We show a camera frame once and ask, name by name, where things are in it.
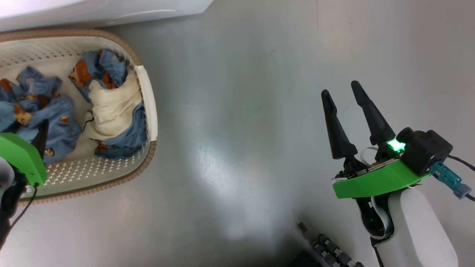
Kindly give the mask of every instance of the cable connector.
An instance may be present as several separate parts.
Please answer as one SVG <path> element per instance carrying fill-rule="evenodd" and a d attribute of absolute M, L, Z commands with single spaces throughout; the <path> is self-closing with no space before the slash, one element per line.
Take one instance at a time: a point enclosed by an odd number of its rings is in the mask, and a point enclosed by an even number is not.
<path fill-rule="evenodd" d="M 455 174 L 455 172 L 445 166 L 442 162 L 436 162 L 432 168 L 430 168 L 429 173 L 448 186 L 459 199 L 463 199 L 472 191 L 470 187 L 462 183 L 462 178 L 460 178 L 460 176 Z"/>

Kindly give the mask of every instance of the green bracket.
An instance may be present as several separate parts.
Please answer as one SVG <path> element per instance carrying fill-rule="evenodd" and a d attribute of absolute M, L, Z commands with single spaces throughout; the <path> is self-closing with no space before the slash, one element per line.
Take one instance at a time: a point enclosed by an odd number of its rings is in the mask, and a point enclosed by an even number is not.
<path fill-rule="evenodd" d="M 48 178 L 38 150 L 14 133 L 0 134 L 0 157 L 24 173 L 29 185 L 43 185 Z"/>
<path fill-rule="evenodd" d="M 374 197 L 406 188 L 428 176 L 419 177 L 401 160 L 396 160 L 362 176 L 336 182 L 333 189 L 339 199 Z"/>

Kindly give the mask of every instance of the clothing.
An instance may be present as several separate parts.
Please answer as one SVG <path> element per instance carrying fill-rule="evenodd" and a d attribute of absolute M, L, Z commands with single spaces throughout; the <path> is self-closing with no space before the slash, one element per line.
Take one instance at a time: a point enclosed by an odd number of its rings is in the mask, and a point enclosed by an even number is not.
<path fill-rule="evenodd" d="M 6 79 L 0 80 L 0 131 L 17 121 L 22 127 L 16 134 L 31 142 L 40 124 L 48 120 L 43 161 L 52 164 L 64 159 L 75 149 L 81 127 L 72 114 L 72 99 L 56 94 L 62 84 L 61 79 L 45 78 L 36 69 L 27 67 L 17 80 L 19 85 Z"/>
<path fill-rule="evenodd" d="M 89 85 L 89 97 L 94 105 L 92 113 L 86 115 L 84 134 L 91 139 L 104 140 L 117 137 L 132 124 L 133 111 L 142 102 L 137 76 L 129 71 L 125 82 L 119 88 L 109 90 L 93 80 Z"/>
<path fill-rule="evenodd" d="M 86 52 L 71 71 L 69 79 L 74 83 L 84 98 L 89 98 L 89 85 L 93 80 L 103 88 L 120 87 L 127 75 L 125 61 L 120 61 L 110 50 L 102 49 L 97 52 Z"/>
<path fill-rule="evenodd" d="M 113 52 L 87 52 L 69 75 L 84 98 L 93 104 L 83 133 L 97 143 L 95 155 L 127 158 L 147 142 L 145 109 L 133 69 L 127 70 Z"/>

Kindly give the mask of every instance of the laundry basket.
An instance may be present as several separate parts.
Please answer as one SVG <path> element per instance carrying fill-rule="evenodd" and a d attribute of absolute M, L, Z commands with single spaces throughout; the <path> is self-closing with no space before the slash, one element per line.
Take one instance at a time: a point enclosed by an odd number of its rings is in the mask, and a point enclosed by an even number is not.
<path fill-rule="evenodd" d="M 48 179 L 43 186 L 38 187 L 34 203 L 69 199 L 105 190 L 142 173 L 150 164 L 156 146 L 158 122 L 155 99 L 147 71 L 137 54 L 112 33 L 96 29 L 46 29 L 0 34 L 0 78 L 12 81 L 26 66 L 31 66 L 45 76 L 60 77 L 63 79 L 62 86 L 74 86 L 67 76 L 76 62 L 85 52 L 103 48 L 125 59 L 137 74 L 146 113 L 148 142 L 127 159 L 111 160 L 91 155 L 47 165 Z M 30 188 L 20 203 L 27 203 L 31 196 Z"/>

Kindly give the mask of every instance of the blue printed fabric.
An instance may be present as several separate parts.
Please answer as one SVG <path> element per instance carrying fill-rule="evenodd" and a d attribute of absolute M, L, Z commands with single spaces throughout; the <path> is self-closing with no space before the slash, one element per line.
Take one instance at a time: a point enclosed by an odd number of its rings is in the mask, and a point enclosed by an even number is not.
<path fill-rule="evenodd" d="M 69 79 L 84 98 L 91 102 L 89 85 L 92 80 L 98 81 L 104 88 L 114 89 L 122 85 L 126 75 L 125 61 L 120 61 L 114 52 L 102 49 L 85 53 L 71 71 Z"/>
<path fill-rule="evenodd" d="M 114 90 L 123 85 L 126 77 L 126 62 L 107 49 L 85 53 L 69 75 L 88 102 L 91 102 L 88 87 L 92 80 L 98 81 L 103 88 Z M 99 157 L 121 159 L 137 153 L 147 142 L 143 102 L 134 109 L 132 124 L 126 131 L 114 138 L 94 141 L 98 145 L 95 155 Z"/>
<path fill-rule="evenodd" d="M 41 122 L 48 120 L 44 163 L 64 159 L 76 148 L 81 126 L 73 117 L 71 98 L 57 94 L 61 79 L 45 78 L 36 69 L 27 67 L 17 80 L 19 85 L 0 80 L 0 131 L 17 121 L 22 126 L 16 134 L 31 142 Z"/>

